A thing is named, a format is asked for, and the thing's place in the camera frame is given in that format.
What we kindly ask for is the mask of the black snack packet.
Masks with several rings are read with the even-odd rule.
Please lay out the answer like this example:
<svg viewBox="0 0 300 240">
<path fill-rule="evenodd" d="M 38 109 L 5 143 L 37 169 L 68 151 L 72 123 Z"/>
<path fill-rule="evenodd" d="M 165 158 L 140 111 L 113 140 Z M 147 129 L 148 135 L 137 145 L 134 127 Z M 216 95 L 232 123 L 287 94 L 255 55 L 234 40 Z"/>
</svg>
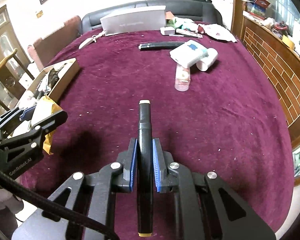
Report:
<svg viewBox="0 0 300 240">
<path fill-rule="evenodd" d="M 65 67 L 66 64 L 61 65 L 60 67 L 53 67 L 40 81 L 39 85 L 36 88 L 36 99 L 39 100 L 42 96 L 47 95 L 51 92 L 53 87 L 59 81 L 61 70 Z"/>
</svg>

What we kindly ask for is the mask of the black marker yellow cap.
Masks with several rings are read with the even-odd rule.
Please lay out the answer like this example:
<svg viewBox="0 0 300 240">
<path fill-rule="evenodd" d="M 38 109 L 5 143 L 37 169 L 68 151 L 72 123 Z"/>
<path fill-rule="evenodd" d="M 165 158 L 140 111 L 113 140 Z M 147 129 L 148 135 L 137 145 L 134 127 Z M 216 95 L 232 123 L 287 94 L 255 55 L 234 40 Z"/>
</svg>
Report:
<svg viewBox="0 0 300 240">
<path fill-rule="evenodd" d="M 138 235 L 150 237 L 153 232 L 153 145 L 149 100 L 139 102 L 137 162 Z"/>
</svg>

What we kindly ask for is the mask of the purple velvet table cloth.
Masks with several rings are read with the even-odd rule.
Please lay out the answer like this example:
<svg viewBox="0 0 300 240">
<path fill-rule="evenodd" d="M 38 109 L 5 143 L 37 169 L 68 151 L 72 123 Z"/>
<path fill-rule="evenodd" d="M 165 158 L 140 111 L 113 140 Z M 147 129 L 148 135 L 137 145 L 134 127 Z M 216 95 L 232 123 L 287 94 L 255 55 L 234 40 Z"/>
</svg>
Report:
<svg viewBox="0 0 300 240">
<path fill-rule="evenodd" d="M 49 196 L 74 172 L 94 173 L 114 161 L 137 135 L 139 101 L 146 99 L 153 136 L 175 161 L 194 172 L 215 171 L 279 230 L 292 201 L 292 146 L 277 93 L 243 44 L 200 39 L 218 59 L 206 72 L 192 68 L 189 89 L 179 92 L 169 52 L 138 49 L 166 36 L 126 33 L 80 49 L 90 36 L 51 60 L 75 58 L 81 69 L 59 101 L 68 119 L 53 135 L 51 154 L 21 183 Z"/>
</svg>

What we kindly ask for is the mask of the black leather sofa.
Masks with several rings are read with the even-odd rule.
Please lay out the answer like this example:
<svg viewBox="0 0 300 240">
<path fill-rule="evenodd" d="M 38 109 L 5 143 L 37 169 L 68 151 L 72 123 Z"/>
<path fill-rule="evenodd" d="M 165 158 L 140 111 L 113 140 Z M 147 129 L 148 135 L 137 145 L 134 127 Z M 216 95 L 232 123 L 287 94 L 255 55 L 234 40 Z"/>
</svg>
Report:
<svg viewBox="0 0 300 240">
<path fill-rule="evenodd" d="M 222 16 L 210 0 L 146 0 L 91 12 L 83 17 L 82 33 L 106 24 L 107 34 L 157 30 L 165 25 L 165 12 L 194 22 L 222 25 Z"/>
</svg>

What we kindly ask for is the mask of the white key fob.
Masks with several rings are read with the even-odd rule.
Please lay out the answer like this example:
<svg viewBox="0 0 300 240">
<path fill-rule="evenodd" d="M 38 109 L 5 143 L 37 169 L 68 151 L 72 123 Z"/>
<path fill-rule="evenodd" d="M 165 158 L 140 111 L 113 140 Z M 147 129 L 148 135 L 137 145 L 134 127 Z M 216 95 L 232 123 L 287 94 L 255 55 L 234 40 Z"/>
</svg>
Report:
<svg viewBox="0 0 300 240">
<path fill-rule="evenodd" d="M 83 48 L 85 48 L 86 46 L 88 46 L 88 45 L 90 45 L 90 44 L 92 44 L 92 43 L 96 43 L 97 40 L 98 40 L 99 38 L 103 37 L 104 35 L 105 35 L 105 31 L 102 31 L 102 32 L 100 32 L 100 33 L 97 34 L 97 35 L 93 35 L 93 36 L 87 38 L 86 40 L 84 40 L 84 41 L 79 45 L 78 48 L 79 48 L 79 49 L 83 49 Z"/>
</svg>

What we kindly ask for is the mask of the wooden glass cabinet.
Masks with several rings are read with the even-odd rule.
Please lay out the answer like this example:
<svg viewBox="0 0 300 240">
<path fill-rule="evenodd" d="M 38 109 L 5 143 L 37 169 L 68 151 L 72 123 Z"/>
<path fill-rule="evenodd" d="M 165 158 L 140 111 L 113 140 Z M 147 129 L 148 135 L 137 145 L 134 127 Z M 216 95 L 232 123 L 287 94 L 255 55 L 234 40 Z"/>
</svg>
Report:
<svg viewBox="0 0 300 240">
<path fill-rule="evenodd" d="M 0 115 L 13 109 L 25 92 L 20 83 L 23 75 L 33 80 L 26 69 L 30 60 L 12 27 L 7 7 L 0 8 Z"/>
</svg>

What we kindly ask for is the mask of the white red plastic bag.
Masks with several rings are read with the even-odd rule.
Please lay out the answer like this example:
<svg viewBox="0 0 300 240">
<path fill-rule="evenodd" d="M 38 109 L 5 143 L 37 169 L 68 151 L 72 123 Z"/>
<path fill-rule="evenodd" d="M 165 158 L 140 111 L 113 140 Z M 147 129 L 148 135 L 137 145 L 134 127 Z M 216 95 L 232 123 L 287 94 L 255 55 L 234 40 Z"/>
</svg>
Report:
<svg viewBox="0 0 300 240">
<path fill-rule="evenodd" d="M 206 35 L 214 38 L 215 40 L 226 41 L 226 42 L 237 42 L 237 39 L 232 35 L 232 33 L 225 27 L 218 24 L 198 24 L 203 28 Z"/>
</svg>

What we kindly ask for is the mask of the shallow cardboard tray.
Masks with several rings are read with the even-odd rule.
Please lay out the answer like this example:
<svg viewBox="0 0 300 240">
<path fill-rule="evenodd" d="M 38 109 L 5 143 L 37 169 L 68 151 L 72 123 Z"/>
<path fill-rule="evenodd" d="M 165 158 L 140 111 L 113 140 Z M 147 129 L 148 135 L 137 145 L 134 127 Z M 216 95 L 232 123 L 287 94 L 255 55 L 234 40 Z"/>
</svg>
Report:
<svg viewBox="0 0 300 240">
<path fill-rule="evenodd" d="M 80 66 L 75 58 L 45 67 L 21 96 L 17 107 L 30 107 L 45 95 L 58 102 L 79 70 Z"/>
</svg>

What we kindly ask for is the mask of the wooden chair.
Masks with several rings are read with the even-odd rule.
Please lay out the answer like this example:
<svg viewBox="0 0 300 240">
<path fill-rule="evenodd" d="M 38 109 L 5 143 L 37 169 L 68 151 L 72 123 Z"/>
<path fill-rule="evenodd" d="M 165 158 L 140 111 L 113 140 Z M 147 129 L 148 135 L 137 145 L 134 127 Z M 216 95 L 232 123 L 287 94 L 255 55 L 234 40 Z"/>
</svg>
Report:
<svg viewBox="0 0 300 240">
<path fill-rule="evenodd" d="M 19 59 L 17 48 L 6 55 L 0 51 L 0 115 L 17 105 L 25 86 L 34 80 L 29 64 Z"/>
</svg>

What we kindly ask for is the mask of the wooden sideboard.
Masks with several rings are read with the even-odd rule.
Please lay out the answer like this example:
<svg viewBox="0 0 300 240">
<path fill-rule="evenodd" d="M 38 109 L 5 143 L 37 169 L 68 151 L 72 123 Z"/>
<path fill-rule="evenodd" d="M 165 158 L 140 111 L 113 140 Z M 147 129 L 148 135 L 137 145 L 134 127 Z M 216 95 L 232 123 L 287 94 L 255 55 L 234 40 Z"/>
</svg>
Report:
<svg viewBox="0 0 300 240">
<path fill-rule="evenodd" d="M 300 57 L 266 27 L 243 15 L 243 0 L 234 0 L 231 31 L 260 65 L 285 113 L 292 148 L 300 147 Z"/>
</svg>

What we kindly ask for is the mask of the white paper roll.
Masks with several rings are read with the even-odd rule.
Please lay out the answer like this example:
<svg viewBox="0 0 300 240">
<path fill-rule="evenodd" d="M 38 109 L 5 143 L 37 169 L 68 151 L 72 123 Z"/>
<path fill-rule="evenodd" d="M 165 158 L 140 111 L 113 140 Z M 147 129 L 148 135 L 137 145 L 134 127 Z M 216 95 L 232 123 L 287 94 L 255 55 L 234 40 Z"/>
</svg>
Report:
<svg viewBox="0 0 300 240">
<path fill-rule="evenodd" d="M 208 48 L 207 54 L 196 63 L 196 66 L 200 71 L 205 72 L 215 63 L 217 58 L 218 51 L 214 48 Z"/>
</svg>

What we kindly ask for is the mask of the white teal tissue pack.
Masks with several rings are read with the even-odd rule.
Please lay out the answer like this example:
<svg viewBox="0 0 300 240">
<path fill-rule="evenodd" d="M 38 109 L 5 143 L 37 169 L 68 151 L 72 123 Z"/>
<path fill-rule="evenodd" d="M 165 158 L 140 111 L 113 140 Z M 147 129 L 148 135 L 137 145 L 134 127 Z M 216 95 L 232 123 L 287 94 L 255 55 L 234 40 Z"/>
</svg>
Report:
<svg viewBox="0 0 300 240">
<path fill-rule="evenodd" d="M 194 40 L 188 40 L 170 51 L 171 59 L 184 68 L 193 66 L 206 55 L 207 48 Z"/>
</svg>

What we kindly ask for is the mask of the small white box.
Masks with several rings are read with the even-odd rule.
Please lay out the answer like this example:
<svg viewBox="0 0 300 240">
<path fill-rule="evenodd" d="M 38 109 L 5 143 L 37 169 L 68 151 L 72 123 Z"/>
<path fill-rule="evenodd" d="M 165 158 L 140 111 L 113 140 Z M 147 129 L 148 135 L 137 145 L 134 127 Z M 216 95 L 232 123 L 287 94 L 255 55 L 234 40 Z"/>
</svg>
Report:
<svg viewBox="0 0 300 240">
<path fill-rule="evenodd" d="M 161 27 L 160 33 L 163 36 L 170 36 L 175 34 L 175 29 L 173 27 Z"/>
</svg>

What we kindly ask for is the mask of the green white packet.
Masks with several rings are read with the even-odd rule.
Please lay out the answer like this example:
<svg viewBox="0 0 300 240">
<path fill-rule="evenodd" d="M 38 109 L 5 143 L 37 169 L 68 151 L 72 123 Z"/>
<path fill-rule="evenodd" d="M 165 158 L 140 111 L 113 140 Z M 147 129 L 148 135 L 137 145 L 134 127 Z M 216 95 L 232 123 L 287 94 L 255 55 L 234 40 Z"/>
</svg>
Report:
<svg viewBox="0 0 300 240">
<path fill-rule="evenodd" d="M 174 29 L 186 29 L 196 32 L 198 30 L 198 24 L 189 18 L 174 17 L 166 22 L 167 27 L 173 27 Z"/>
</svg>

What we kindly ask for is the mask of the black marker on cloth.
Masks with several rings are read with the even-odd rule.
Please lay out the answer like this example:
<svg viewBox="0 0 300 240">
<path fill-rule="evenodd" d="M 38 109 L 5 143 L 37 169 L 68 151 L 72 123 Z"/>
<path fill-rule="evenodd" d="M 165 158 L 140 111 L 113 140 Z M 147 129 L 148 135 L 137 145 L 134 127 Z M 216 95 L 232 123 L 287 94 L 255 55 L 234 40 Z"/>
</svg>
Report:
<svg viewBox="0 0 300 240">
<path fill-rule="evenodd" d="M 185 42 L 152 42 L 152 43 L 143 43 L 138 46 L 140 51 L 146 50 L 173 50 Z"/>
</svg>

